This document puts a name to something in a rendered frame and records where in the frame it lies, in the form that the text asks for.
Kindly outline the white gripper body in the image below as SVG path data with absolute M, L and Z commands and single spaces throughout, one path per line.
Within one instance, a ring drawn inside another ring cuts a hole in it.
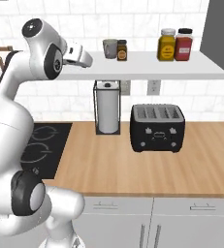
M 63 62 L 65 64 L 89 68 L 92 66 L 93 58 L 81 47 L 71 47 L 69 51 L 63 56 Z

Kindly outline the grey mug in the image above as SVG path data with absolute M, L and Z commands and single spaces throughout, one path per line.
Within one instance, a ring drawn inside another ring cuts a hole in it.
M 103 50 L 106 58 L 115 59 L 117 55 L 117 39 L 105 39 L 103 41 Z

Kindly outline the small brown spice jar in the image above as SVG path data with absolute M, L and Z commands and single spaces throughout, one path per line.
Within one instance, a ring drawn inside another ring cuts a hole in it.
M 117 41 L 117 60 L 118 61 L 127 60 L 127 41 L 126 40 Z

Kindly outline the white paper towel roll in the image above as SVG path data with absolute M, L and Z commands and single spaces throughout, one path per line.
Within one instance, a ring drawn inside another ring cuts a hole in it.
M 114 81 L 97 84 L 98 125 L 104 134 L 118 130 L 118 93 L 118 84 Z

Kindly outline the yellow jar with white lid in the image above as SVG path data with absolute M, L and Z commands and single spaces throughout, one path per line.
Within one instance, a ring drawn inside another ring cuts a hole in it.
M 161 30 L 161 37 L 158 40 L 157 58 L 159 61 L 173 61 L 176 46 L 176 31 L 173 28 Z

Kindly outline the black hob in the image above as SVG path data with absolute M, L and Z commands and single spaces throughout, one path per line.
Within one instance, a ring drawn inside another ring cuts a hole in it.
M 35 123 L 21 156 L 22 168 L 54 179 L 71 127 L 71 123 Z

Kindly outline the red jar with black lid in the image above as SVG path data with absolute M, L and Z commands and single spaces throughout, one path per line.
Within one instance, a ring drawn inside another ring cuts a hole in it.
M 176 35 L 175 61 L 188 61 L 193 37 L 191 28 L 179 28 Z

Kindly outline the black four-slot toaster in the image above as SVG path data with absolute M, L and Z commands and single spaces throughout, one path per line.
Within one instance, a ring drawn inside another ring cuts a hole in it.
M 172 104 L 133 105 L 130 116 L 130 141 L 135 152 L 172 151 L 183 144 L 185 118 Z

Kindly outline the grey drawer front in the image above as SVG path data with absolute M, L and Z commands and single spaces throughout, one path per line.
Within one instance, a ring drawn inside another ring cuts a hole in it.
M 93 209 L 97 202 L 114 203 L 118 209 Z M 146 214 L 149 215 L 153 198 L 133 197 L 85 197 L 84 213 L 86 214 Z
M 190 210 L 193 204 L 216 206 L 215 211 Z M 157 215 L 224 216 L 224 199 L 213 198 L 155 198 L 153 213 Z

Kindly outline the white wall outlet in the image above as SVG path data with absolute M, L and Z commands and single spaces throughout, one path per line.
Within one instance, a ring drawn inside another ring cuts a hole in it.
M 149 80 L 147 82 L 147 95 L 158 96 L 160 94 L 161 81 L 160 80 Z
M 122 80 L 120 82 L 120 89 L 121 89 L 121 94 L 123 96 L 129 96 L 130 95 L 130 89 L 131 89 L 131 81 L 130 80 Z

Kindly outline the white wall shelf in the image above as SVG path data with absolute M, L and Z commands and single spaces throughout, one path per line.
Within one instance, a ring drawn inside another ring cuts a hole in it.
M 107 59 L 103 52 L 91 53 L 90 68 L 63 67 L 60 80 L 163 80 L 224 79 L 224 70 L 199 51 L 188 61 L 159 61 L 154 51 L 130 51 L 127 61 Z

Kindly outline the dark grey wall cupboard door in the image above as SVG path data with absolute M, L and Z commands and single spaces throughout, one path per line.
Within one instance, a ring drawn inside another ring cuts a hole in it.
M 209 0 L 200 51 L 224 70 L 224 0 Z

